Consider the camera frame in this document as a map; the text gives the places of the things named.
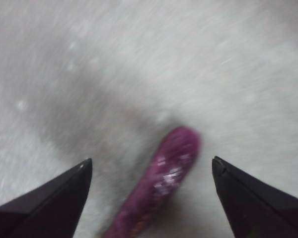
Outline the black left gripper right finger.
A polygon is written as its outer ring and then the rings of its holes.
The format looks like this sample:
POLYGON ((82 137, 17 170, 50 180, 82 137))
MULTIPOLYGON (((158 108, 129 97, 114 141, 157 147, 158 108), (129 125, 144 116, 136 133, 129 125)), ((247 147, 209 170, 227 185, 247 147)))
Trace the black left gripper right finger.
POLYGON ((298 198, 217 156, 212 174, 236 238, 298 238, 298 198))

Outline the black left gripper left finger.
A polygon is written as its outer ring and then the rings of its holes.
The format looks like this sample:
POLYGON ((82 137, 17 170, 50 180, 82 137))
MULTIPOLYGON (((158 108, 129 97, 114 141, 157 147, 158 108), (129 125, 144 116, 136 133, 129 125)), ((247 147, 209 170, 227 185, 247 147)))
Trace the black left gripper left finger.
POLYGON ((0 238, 72 238, 85 206, 92 160, 0 206, 0 238))

